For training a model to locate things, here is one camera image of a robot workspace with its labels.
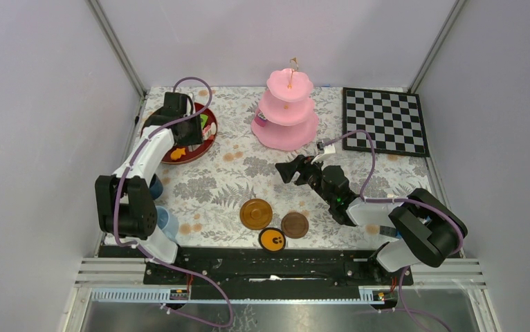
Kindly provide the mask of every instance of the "glass panel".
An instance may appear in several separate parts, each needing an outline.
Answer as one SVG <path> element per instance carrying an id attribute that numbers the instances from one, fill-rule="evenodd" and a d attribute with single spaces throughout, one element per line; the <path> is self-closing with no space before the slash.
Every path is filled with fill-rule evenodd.
<path id="1" fill-rule="evenodd" d="M 470 300 L 462 290 L 405 290 L 410 308 L 441 318 L 453 331 L 479 331 Z M 407 313 L 356 314 L 370 306 L 348 304 L 235 304 L 235 322 L 227 331 L 422 331 Z M 188 304 L 182 309 L 213 322 L 228 319 L 221 304 Z M 437 322 L 419 320 L 434 332 L 445 331 Z M 218 331 L 175 314 L 166 315 L 158 304 L 91 302 L 84 331 Z"/>

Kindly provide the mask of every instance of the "blue cup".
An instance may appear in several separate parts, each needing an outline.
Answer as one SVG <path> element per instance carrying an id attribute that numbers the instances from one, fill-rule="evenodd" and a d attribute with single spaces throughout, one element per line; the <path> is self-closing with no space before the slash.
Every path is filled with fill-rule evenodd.
<path id="1" fill-rule="evenodd" d="M 149 184 L 149 191 L 151 192 L 151 198 L 153 199 L 153 201 L 158 199 L 159 196 L 161 196 L 161 194 L 163 193 L 163 184 L 155 174 L 153 174 L 153 177 L 151 178 L 151 183 Z"/>
<path id="2" fill-rule="evenodd" d="M 179 222 L 177 218 L 163 206 L 155 205 L 157 210 L 157 227 L 165 234 L 165 236 L 177 243 L 175 236 L 179 230 Z"/>

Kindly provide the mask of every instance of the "brown coaster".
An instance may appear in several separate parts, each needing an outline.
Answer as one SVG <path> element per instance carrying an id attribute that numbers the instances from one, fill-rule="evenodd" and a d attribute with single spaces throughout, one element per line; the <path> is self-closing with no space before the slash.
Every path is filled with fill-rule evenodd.
<path id="1" fill-rule="evenodd" d="M 309 227 L 308 219 L 301 213 L 289 212 L 282 219 L 282 231 L 285 236 L 292 239 L 306 235 Z"/>
<path id="2" fill-rule="evenodd" d="M 262 199 L 251 199 L 241 207 L 241 222 L 249 230 L 262 230 L 273 218 L 271 205 Z"/>

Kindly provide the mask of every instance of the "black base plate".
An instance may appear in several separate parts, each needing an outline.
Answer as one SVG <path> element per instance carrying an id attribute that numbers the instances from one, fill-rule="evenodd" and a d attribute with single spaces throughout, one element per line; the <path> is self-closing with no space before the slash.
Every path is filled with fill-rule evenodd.
<path id="1" fill-rule="evenodd" d="M 275 254 L 262 249 L 180 248 L 174 265 L 202 273 L 206 271 L 230 299 L 358 299 L 359 286 L 389 288 L 392 277 L 401 271 L 376 279 L 368 273 L 366 259 L 371 250 L 283 250 Z M 147 263 L 143 283 L 147 285 L 186 285 L 187 276 L 164 266 Z M 251 282 L 269 279 L 284 280 Z M 412 275 L 403 284 L 413 284 Z M 221 299 L 208 282 L 195 277 L 194 299 Z"/>

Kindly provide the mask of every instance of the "gold stick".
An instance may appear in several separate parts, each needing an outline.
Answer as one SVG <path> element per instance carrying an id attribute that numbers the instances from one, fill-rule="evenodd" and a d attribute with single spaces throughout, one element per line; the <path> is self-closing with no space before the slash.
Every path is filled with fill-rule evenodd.
<path id="1" fill-rule="evenodd" d="M 295 69 L 292 68 L 291 62 L 295 63 Z M 291 80 L 293 79 L 293 73 L 298 71 L 298 69 L 300 69 L 300 67 L 298 66 L 298 59 L 296 57 L 289 60 L 289 68 L 291 68 L 291 74 L 289 75 L 289 84 L 287 84 L 287 88 L 291 89 Z"/>

